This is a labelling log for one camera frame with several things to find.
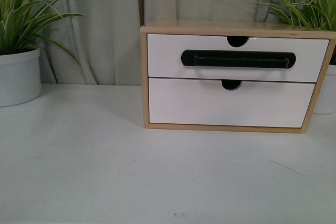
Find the white planter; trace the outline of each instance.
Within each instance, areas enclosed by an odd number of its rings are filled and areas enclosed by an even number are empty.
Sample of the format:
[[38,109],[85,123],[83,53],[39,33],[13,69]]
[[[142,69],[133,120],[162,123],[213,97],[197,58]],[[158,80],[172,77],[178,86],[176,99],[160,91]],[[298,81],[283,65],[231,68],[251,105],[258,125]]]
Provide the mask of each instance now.
[[28,102],[41,94],[39,49],[0,55],[0,106]]
[[314,114],[332,114],[336,112],[336,66],[329,65]]

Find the curtain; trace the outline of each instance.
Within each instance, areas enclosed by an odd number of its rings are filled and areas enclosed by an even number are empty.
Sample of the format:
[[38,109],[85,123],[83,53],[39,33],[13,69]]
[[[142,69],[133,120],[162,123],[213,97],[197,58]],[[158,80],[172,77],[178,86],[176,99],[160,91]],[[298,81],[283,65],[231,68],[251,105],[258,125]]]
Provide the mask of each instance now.
[[55,82],[54,71],[58,83],[141,84],[138,0],[62,0],[56,7],[84,15],[47,31],[76,55],[82,71],[64,51],[47,44],[42,82]]
[[255,2],[269,0],[62,0],[66,18],[45,33],[68,47],[81,68],[61,49],[42,43],[42,82],[141,85],[140,24],[154,19],[277,22]]

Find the black drawer handle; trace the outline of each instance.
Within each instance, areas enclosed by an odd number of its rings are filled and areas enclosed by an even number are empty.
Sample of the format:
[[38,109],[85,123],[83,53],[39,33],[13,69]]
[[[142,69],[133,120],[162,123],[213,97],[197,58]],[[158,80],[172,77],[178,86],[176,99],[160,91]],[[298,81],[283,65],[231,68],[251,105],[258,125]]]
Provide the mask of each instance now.
[[291,68],[296,56],[292,52],[185,50],[181,61],[185,66]]

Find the wooden frame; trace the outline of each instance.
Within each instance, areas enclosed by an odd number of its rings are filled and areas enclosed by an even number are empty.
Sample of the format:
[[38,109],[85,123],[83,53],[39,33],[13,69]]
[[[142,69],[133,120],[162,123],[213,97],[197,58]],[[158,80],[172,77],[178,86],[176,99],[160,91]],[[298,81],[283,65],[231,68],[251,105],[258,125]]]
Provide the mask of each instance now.
[[[147,34],[328,39],[329,44],[301,128],[161,124],[161,123],[150,123],[149,121],[149,93],[148,93],[149,77],[148,77],[148,56],[147,56]],[[284,24],[251,23],[251,22],[211,22],[211,21],[196,21],[196,20],[157,20],[141,27],[140,38],[141,38],[144,127],[149,129],[178,129],[178,130],[204,130],[204,131],[305,133],[308,128],[312,113],[314,111],[314,107],[321,86],[323,84],[324,76],[326,75],[328,65],[336,45],[336,33],[331,31],[309,29]]]

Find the drawer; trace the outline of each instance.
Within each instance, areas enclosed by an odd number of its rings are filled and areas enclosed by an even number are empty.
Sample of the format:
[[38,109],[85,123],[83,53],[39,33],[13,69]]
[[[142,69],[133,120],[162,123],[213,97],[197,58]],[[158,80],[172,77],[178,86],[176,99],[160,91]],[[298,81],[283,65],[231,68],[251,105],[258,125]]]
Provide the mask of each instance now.
[[[225,36],[147,34],[148,76],[193,79],[239,79],[316,82],[328,39],[249,37],[233,47]],[[292,52],[295,64],[288,69],[184,66],[185,50]]]
[[302,126],[312,83],[149,78],[149,122],[261,127]]

